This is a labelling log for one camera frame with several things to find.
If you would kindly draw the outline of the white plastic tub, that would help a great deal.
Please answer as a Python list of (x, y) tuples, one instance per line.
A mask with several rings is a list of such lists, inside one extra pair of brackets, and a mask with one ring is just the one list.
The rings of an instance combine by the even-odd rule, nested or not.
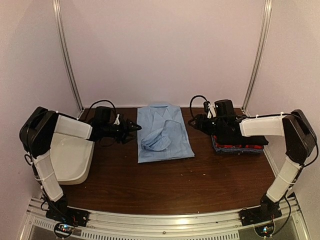
[(95, 143), (74, 136), (54, 133), (50, 159), (60, 185), (79, 185), (88, 177)]

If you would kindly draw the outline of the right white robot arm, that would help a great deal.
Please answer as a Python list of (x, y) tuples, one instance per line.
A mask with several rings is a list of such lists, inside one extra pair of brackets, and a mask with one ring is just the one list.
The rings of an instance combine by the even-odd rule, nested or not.
[(203, 113), (190, 109), (188, 124), (224, 145), (268, 145), (269, 140), (282, 141), (282, 165), (276, 177), (260, 200), (256, 210), (259, 220), (268, 220), (275, 212), (275, 205), (295, 185), (301, 172), (310, 163), (312, 153), (319, 154), (316, 133), (300, 109), (267, 115), (238, 114), (229, 99), (211, 103), (205, 100)]

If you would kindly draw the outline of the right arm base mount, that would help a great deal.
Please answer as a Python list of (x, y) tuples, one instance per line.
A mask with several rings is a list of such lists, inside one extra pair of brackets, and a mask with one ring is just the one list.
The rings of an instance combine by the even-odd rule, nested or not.
[(245, 208), (239, 212), (242, 226), (256, 225), (263, 222), (270, 222), (273, 218), (282, 216), (279, 202), (262, 200), (260, 206)]

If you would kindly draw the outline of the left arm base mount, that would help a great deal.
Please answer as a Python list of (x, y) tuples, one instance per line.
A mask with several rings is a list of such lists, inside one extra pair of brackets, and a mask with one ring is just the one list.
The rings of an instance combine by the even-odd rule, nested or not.
[(67, 200), (60, 199), (57, 202), (51, 200), (48, 202), (45, 216), (74, 227), (86, 227), (89, 214), (87, 210), (69, 207)]

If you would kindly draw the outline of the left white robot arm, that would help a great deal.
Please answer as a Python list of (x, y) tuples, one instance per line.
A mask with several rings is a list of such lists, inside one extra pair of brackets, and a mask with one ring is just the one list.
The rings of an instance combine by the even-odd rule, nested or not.
[(19, 139), (30, 158), (30, 165), (44, 195), (56, 203), (64, 196), (52, 161), (51, 144), (54, 134), (75, 137), (90, 142), (112, 138), (126, 144), (134, 139), (133, 132), (142, 127), (110, 107), (95, 108), (89, 120), (80, 120), (64, 113), (37, 107), (19, 131)]

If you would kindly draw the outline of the light blue long sleeve shirt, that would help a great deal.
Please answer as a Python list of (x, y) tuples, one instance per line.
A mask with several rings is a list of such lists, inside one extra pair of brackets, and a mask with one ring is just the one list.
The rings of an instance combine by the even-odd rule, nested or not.
[(137, 109), (138, 163), (193, 158), (181, 108), (169, 103)]

